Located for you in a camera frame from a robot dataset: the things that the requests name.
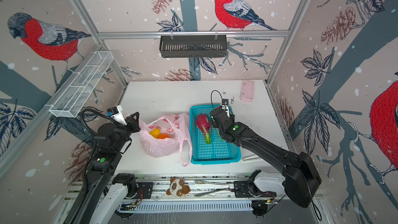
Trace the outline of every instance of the brown teddy bear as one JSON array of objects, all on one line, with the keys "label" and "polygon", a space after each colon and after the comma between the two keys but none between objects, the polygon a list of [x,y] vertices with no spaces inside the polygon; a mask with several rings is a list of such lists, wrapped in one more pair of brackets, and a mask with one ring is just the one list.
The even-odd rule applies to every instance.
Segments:
[{"label": "brown teddy bear", "polygon": [[191,191],[188,185],[184,185],[184,181],[179,178],[170,178],[170,188],[166,191],[167,195],[180,197]]}]

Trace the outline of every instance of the white wire basket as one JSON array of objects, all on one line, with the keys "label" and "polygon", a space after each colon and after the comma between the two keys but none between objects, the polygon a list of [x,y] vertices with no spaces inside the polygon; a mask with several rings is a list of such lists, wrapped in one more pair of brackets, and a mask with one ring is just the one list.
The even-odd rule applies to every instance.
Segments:
[{"label": "white wire basket", "polygon": [[50,112],[56,117],[75,118],[86,103],[101,77],[113,61],[111,52],[97,51],[67,89],[52,105]]}]

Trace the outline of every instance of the red bird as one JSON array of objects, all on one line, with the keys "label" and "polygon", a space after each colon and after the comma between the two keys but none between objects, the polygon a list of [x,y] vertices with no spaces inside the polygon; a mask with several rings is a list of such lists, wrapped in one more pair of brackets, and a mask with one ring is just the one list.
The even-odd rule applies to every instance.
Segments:
[{"label": "red bird", "polygon": [[381,181],[378,183],[385,184],[385,175],[398,170],[398,81],[393,82],[375,99],[371,107],[370,119],[372,134],[364,135],[358,131],[357,134],[373,140],[390,160],[391,166],[385,172],[380,172],[373,164],[369,164],[381,176]]},{"label": "red bird", "polygon": [[275,30],[266,25],[264,20],[259,18],[251,9],[250,4],[243,0],[215,0],[216,16],[229,28],[240,28],[250,25],[260,25],[269,30]]},{"label": "red bird", "polygon": [[68,59],[78,53],[79,43],[86,37],[91,37],[81,31],[65,28],[59,24],[48,24],[32,18],[26,13],[16,13],[8,19],[8,28],[12,37],[20,37],[39,56],[53,61],[65,61],[68,69]]}]

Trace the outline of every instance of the white table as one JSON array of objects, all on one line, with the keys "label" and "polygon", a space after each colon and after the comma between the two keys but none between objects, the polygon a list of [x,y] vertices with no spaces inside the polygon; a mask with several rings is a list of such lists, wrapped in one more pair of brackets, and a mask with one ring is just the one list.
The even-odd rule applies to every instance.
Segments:
[{"label": "white table", "polygon": [[[210,104],[210,93],[218,90],[222,97],[230,100],[235,114],[235,121],[242,122],[253,131],[270,142],[288,149],[274,109],[263,81],[254,81],[254,98],[252,102],[240,100],[242,81],[190,81],[190,82],[130,82],[124,93],[121,105],[123,112],[130,114],[139,112],[140,119],[149,123],[166,113],[179,114],[195,105]],[[213,93],[213,103],[221,101],[218,93]],[[119,162],[117,173],[133,173],[135,175],[165,176],[230,176],[250,174],[256,169],[264,172],[276,172],[269,163],[263,160],[252,162],[195,165],[183,167],[179,151],[167,157],[153,158],[141,147],[138,133],[131,136],[132,145]],[[253,155],[252,152],[240,148],[241,157]],[[183,159],[188,159],[188,145],[183,147]]]}]

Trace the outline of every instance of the pink soap bar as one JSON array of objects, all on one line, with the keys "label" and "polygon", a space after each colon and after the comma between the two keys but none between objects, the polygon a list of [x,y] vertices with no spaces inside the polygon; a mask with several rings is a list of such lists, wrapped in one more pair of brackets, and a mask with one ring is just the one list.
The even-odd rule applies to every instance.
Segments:
[{"label": "pink soap bar", "polygon": [[242,87],[240,89],[240,99],[242,101],[253,101],[254,95],[254,81],[242,81]]}]

